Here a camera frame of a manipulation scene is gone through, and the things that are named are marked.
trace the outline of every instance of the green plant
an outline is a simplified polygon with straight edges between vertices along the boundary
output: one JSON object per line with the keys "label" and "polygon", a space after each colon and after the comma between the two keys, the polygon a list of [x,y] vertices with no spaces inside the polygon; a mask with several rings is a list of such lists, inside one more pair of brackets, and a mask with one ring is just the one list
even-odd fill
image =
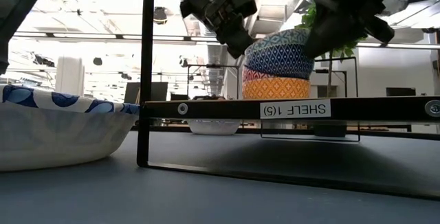
{"label": "green plant", "polygon": [[[312,4],[309,9],[307,9],[307,12],[302,16],[301,24],[297,25],[295,28],[307,28],[311,29],[311,27],[314,24],[316,17],[316,4]],[[352,41],[347,43],[341,48],[337,48],[331,51],[331,57],[345,57],[345,56],[352,56],[354,55],[353,50],[355,49],[356,45],[363,41],[365,38],[360,38],[356,41]]]}

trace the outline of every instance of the orange patterned bowl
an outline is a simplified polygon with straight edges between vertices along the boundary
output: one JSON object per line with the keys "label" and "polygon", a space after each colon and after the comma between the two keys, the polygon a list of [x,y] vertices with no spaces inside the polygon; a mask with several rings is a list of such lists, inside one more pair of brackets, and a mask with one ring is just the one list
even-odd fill
{"label": "orange patterned bowl", "polygon": [[297,78],[259,78],[243,82],[245,100],[308,98],[310,82]]}

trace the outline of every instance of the bowl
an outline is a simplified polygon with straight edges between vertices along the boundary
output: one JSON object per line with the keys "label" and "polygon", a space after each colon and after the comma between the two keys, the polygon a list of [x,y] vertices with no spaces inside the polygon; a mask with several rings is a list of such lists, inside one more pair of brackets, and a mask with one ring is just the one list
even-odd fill
{"label": "bowl", "polygon": [[115,152],[139,106],[0,85],[0,171],[69,166]]}
{"label": "bowl", "polygon": [[304,55],[309,30],[285,30],[267,36],[245,51],[245,66],[251,70],[286,78],[308,80],[314,59]]}
{"label": "bowl", "polygon": [[241,122],[236,120],[187,120],[191,132],[198,135],[234,135]]}
{"label": "bowl", "polygon": [[310,82],[297,78],[266,77],[243,81],[245,100],[308,98]]}

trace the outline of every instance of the blue table surface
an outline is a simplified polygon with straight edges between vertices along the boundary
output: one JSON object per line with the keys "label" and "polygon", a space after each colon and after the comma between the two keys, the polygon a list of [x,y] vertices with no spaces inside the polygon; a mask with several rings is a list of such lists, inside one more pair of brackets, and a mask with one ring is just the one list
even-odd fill
{"label": "blue table surface", "polygon": [[110,157],[0,174],[0,223],[440,223],[440,202],[138,168]]}

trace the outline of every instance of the shelf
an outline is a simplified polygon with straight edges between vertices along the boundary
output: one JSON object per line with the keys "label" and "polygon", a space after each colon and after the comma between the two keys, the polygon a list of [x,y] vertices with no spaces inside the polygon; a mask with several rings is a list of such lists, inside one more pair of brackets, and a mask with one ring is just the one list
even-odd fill
{"label": "shelf", "polygon": [[[316,114],[317,104],[320,103],[326,105],[326,115],[313,115]],[[267,110],[265,107],[269,108],[270,112],[266,112],[269,115],[264,114]],[[280,113],[272,116],[270,114],[273,110]],[[148,113],[149,118],[279,119],[305,123],[346,122],[367,125],[432,124],[440,122],[440,96],[146,102],[144,111]]]}

